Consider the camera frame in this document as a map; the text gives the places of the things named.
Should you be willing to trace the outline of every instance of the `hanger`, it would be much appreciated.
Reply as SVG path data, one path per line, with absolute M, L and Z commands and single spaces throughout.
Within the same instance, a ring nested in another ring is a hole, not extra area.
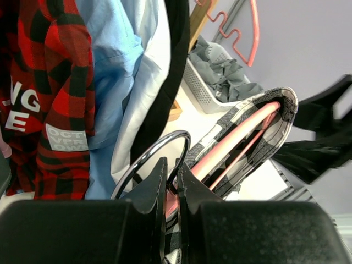
M 245 154 L 245 152 L 260 138 L 260 136 L 269 127 L 271 122 L 277 115 L 280 108 L 279 102 L 271 102 L 260 108 L 257 112 L 252 114 L 248 119 L 241 123 L 238 127 L 232 130 L 219 144 L 213 148 L 203 159 L 191 169 L 193 175 L 201 182 L 205 179 L 208 173 L 228 154 L 234 147 L 236 147 L 241 140 L 251 133 L 262 122 L 262 128 L 257 135 L 249 142 L 239 156 L 230 164 L 230 166 L 218 177 L 218 179 L 211 185 L 213 190 L 221 179 L 228 173 L 228 171 L 237 163 L 237 161 Z M 167 192 L 167 207 L 166 217 L 170 215 L 178 207 L 178 198 L 172 192 Z
M 200 6 L 204 6 L 204 4 L 206 3 L 207 0 L 203 0 L 203 3 L 201 3 L 199 0 L 195 0 L 195 2 L 200 5 Z M 249 66 L 252 67 L 253 65 L 253 61 L 254 58 L 256 56 L 257 50 L 258 50 L 258 46 L 259 46 L 259 35 L 260 35 L 260 31 L 259 31 L 259 16 L 258 16 L 258 7 L 257 7 L 257 2 L 256 0 L 250 0 L 251 3 L 251 11 L 252 11 L 252 24 L 253 24 L 253 43 L 252 43 L 252 49 L 249 55 L 249 58 L 246 59 L 242 53 L 237 49 L 237 42 L 240 40 L 241 38 L 241 31 L 239 29 L 233 29 L 229 34 L 226 34 L 224 32 L 223 27 L 226 24 L 227 21 L 227 14 L 224 11 L 219 12 L 215 18 L 213 18 L 210 14 L 210 9 L 213 5 L 213 0 L 209 0 L 211 1 L 211 4 L 209 5 L 208 11 L 207 11 L 207 17 L 209 18 L 210 21 L 215 22 L 219 19 L 219 17 L 223 16 L 223 21 L 221 22 L 220 26 L 219 26 L 219 32 L 221 33 L 221 35 L 223 35 L 223 37 L 225 39 L 229 39 L 235 32 L 237 33 L 237 38 L 235 39 L 235 41 L 233 42 L 232 48 L 234 51 L 236 51 L 236 53 L 238 54 L 238 56 Z

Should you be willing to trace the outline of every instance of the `light blue shirt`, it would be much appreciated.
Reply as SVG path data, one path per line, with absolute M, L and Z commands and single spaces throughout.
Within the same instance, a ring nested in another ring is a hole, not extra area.
M 143 54 L 120 0 L 75 0 L 92 38 L 95 136 L 88 139 L 90 186 L 85 199 L 109 199 L 115 182 L 111 160 L 124 109 Z

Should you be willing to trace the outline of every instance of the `blurry black object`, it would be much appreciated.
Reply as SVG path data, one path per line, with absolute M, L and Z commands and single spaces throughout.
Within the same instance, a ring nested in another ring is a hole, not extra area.
M 165 158 L 112 201 L 20 201 L 0 214 L 0 263 L 163 263 Z M 179 170 L 182 264 L 345 264 L 337 231 L 317 205 L 224 202 Z
M 11 170 L 10 166 L 5 159 L 4 155 L 0 151 L 0 197 L 5 192 L 10 179 L 11 179 Z
M 352 159 L 352 109 L 341 119 L 334 119 L 333 109 L 351 85 L 352 75 L 345 75 L 326 91 L 300 102 L 293 125 L 315 132 L 315 140 L 285 143 L 273 156 L 308 184 Z

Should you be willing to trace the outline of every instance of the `pink hanger hook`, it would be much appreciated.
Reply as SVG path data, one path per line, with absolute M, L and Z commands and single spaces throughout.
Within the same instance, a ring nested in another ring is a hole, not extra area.
M 199 0 L 195 0 L 196 3 L 200 6 L 203 6 L 207 0 L 204 0 L 203 3 L 201 3 Z M 215 18 L 212 18 L 210 15 L 210 9 L 213 5 L 213 0 L 210 0 L 211 4 L 209 5 L 209 9 L 207 11 L 207 17 L 210 19 L 210 21 L 215 22 L 218 20 L 218 18 L 222 15 L 224 16 L 223 21 L 221 22 L 220 26 L 219 26 L 219 32 L 221 33 L 221 35 L 223 35 L 223 37 L 225 39 L 228 39 L 232 36 L 232 34 L 234 34 L 235 32 L 237 33 L 237 38 L 235 39 L 235 41 L 233 42 L 232 48 L 234 51 L 236 51 L 236 53 L 238 54 L 238 56 L 249 66 L 252 67 L 253 65 L 253 61 L 254 58 L 256 56 L 257 50 L 258 50 L 258 46 L 259 46 L 259 17 L 258 17 L 258 7 L 257 7 L 257 2 L 256 0 L 250 0 L 251 3 L 251 11 L 252 11 L 252 23 L 253 23 L 253 44 L 252 44 L 252 49 L 249 55 L 249 58 L 246 59 L 242 53 L 237 49 L 237 42 L 240 40 L 241 38 L 241 31 L 238 29 L 233 29 L 228 35 L 224 32 L 223 27 L 227 21 L 227 14 L 224 11 L 219 12 Z

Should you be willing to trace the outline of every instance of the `plastic basket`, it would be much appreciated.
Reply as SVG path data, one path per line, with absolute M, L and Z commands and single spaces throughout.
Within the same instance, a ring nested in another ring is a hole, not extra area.
M 213 42 L 208 42 L 208 44 L 210 46 L 208 49 L 209 57 L 212 62 L 232 59 L 229 53 L 227 53 L 221 45 Z M 210 91 L 210 88 L 206 85 L 202 77 L 194 68 L 190 59 L 187 59 L 183 79 L 187 83 L 193 95 L 196 97 L 203 111 L 207 114 L 229 111 L 237 104 L 237 102 L 222 103 L 217 100 Z

